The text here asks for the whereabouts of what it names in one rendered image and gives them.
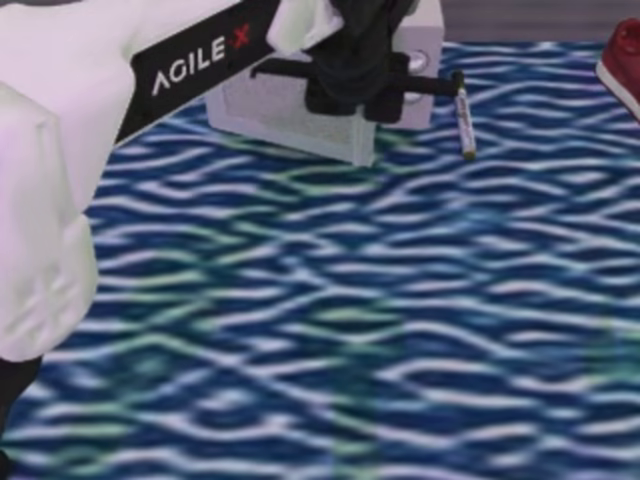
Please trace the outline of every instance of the white sole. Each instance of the white sole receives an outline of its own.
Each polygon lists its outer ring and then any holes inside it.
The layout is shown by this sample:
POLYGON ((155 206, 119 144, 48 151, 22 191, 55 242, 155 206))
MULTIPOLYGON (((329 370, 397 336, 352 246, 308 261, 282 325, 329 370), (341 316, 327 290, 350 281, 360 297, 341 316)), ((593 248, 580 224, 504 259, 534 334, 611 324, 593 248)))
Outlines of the white sole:
POLYGON ((636 117, 636 120, 640 122, 640 103, 611 75, 607 67, 604 66, 604 63, 602 63, 602 60, 598 61, 596 65, 596 75, 600 81, 611 90, 611 93, 618 97, 618 100, 629 109, 633 116, 636 117))

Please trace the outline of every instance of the agile x logo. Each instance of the agile x logo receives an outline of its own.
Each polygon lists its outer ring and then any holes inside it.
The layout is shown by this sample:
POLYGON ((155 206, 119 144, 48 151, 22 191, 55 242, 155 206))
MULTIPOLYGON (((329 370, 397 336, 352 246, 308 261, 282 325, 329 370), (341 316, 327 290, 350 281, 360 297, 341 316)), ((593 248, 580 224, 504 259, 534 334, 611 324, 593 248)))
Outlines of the agile x logo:
POLYGON ((226 44, 238 50, 245 45, 249 45, 250 24, 245 23, 241 27, 234 29, 234 38, 225 42, 224 36, 215 38, 207 47, 199 47, 195 51, 189 52, 186 58, 175 60, 166 70, 159 70, 153 84, 152 96, 158 96, 163 90, 170 90, 171 86, 184 81, 191 75, 207 70, 216 62, 224 60, 226 57, 226 44))
POLYGON ((117 144, 273 53, 279 0, 241 0, 136 54, 136 87, 117 144))

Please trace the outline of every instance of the pen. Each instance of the pen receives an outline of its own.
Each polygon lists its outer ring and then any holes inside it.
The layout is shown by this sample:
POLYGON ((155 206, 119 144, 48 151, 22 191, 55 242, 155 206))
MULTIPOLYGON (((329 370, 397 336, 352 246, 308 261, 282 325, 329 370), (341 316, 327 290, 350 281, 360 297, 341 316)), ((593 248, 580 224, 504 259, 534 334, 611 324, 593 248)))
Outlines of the pen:
POLYGON ((451 75, 451 79, 458 86, 458 95, 456 96, 456 117, 458 119, 458 132, 460 133, 462 156, 465 160, 473 160, 476 158, 476 138, 473 132, 469 98, 467 97, 467 90, 464 86, 464 73, 460 70, 456 70, 451 75))

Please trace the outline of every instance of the black object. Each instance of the black object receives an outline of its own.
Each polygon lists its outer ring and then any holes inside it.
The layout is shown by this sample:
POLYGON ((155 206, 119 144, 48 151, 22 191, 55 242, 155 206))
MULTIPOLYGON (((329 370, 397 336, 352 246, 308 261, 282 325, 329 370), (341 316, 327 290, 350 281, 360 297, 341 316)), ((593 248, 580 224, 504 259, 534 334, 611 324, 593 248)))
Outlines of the black object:
MULTIPOLYGON (((12 363, 0 359, 0 438, 11 406, 38 376, 42 357, 28 362, 12 363)), ((11 462, 7 454, 0 450, 0 480, 7 480, 11 462)))
POLYGON ((131 60, 136 86, 116 143, 268 57, 278 4, 242 1, 137 53, 131 60))
POLYGON ((454 79, 409 74, 409 57, 392 51, 393 35, 419 0, 330 0, 345 26, 305 51, 311 62, 268 59, 257 74, 307 80, 305 107, 310 113, 349 116, 364 105, 364 117, 376 123, 400 121, 405 93, 454 98, 454 79))

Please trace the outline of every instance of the gray wall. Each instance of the gray wall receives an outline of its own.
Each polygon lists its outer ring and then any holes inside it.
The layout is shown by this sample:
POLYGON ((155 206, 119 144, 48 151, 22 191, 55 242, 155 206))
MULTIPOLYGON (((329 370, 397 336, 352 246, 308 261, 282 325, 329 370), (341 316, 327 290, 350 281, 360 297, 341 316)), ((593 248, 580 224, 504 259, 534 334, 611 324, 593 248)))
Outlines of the gray wall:
MULTIPOLYGON (((17 0, 17 3, 51 5, 72 1, 74 0, 17 0)), ((640 17, 640 0, 441 0, 441 2, 447 27, 447 40, 454 42, 605 41, 618 21, 626 17, 640 17)), ((10 3, 10 0, 0 0, 0 6, 7 3, 10 3)))

